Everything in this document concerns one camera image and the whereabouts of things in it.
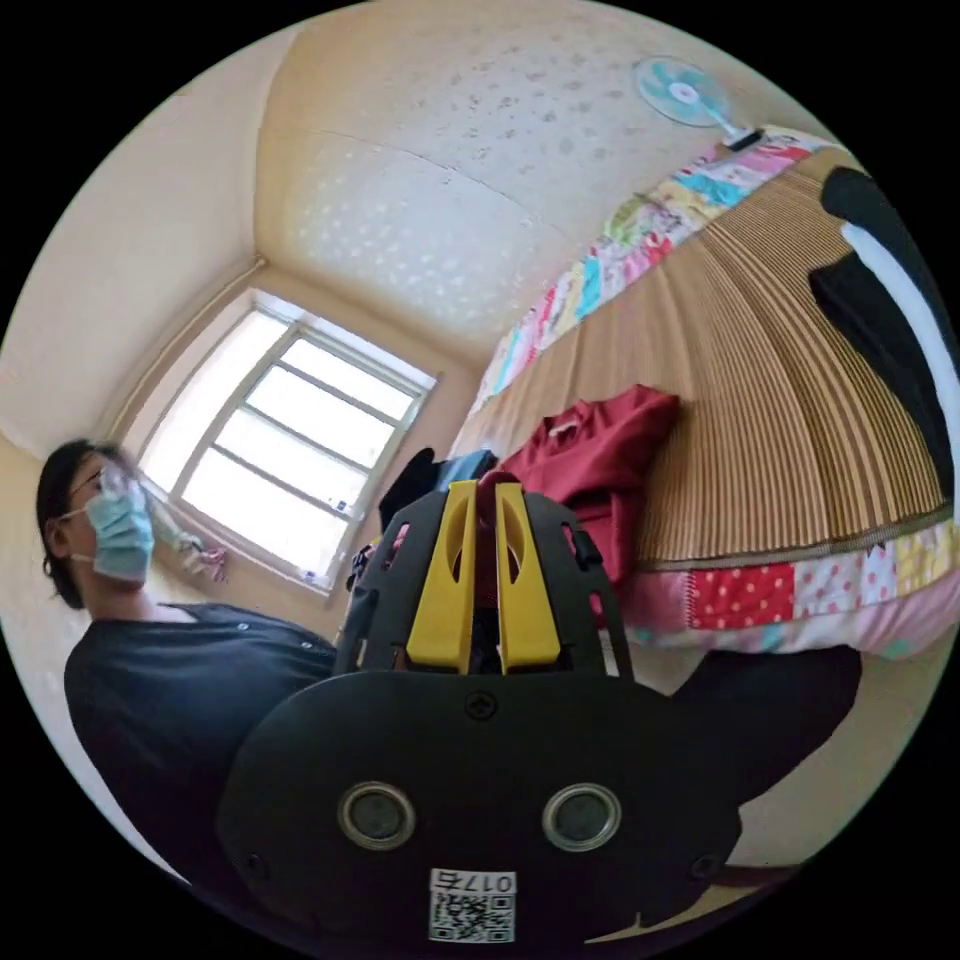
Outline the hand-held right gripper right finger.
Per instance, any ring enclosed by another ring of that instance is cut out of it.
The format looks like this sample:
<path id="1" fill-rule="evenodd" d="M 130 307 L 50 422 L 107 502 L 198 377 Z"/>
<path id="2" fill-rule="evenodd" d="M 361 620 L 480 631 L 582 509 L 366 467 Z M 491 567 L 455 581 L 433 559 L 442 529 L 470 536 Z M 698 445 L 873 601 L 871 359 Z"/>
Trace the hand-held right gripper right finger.
<path id="1" fill-rule="evenodd" d="M 502 671 L 551 668 L 560 641 L 520 484 L 496 486 L 495 520 Z"/>

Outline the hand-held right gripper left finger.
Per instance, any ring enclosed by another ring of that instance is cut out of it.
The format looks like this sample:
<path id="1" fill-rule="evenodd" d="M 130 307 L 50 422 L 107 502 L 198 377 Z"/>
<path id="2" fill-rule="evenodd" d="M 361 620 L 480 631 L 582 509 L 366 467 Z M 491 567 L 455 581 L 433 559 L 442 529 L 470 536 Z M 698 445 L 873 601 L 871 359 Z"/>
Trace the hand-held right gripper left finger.
<path id="1" fill-rule="evenodd" d="M 447 490 L 418 607 L 406 644 L 416 668 L 469 671 L 476 575 L 475 480 Z"/>

